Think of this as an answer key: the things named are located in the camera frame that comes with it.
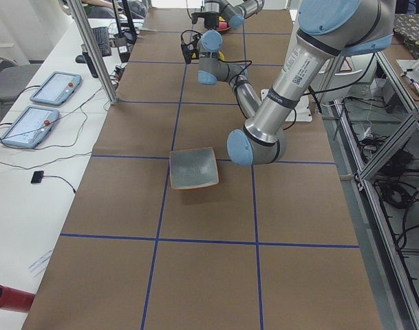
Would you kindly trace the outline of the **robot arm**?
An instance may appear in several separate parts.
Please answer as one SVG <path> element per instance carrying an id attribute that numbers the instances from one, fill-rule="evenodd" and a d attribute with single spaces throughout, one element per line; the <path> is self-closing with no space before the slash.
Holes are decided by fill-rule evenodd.
<path id="1" fill-rule="evenodd" d="M 298 105 L 324 63 L 336 56 L 371 54 L 391 45 L 395 1 L 303 1 L 298 10 L 296 45 L 266 97 L 260 100 L 246 77 L 246 70 L 219 57 L 223 40 L 217 31 L 224 19 L 235 29 L 260 12 L 263 1 L 205 1 L 203 10 L 191 15 L 204 20 L 207 29 L 195 45 L 198 81 L 203 85 L 225 82 L 237 97 L 246 121 L 227 139 L 230 160 L 239 166 L 270 164 L 286 151 L 282 125 Z"/>
<path id="2" fill-rule="evenodd" d="M 219 18 L 223 18 L 228 26 L 236 29 L 244 21 L 254 14 L 260 12 L 265 1 L 250 0 L 243 1 L 239 5 L 232 5 L 225 0 L 203 1 L 203 9 L 191 15 L 192 24 L 196 24 L 199 18 L 204 20 L 204 27 L 207 30 L 216 30 L 219 27 Z"/>

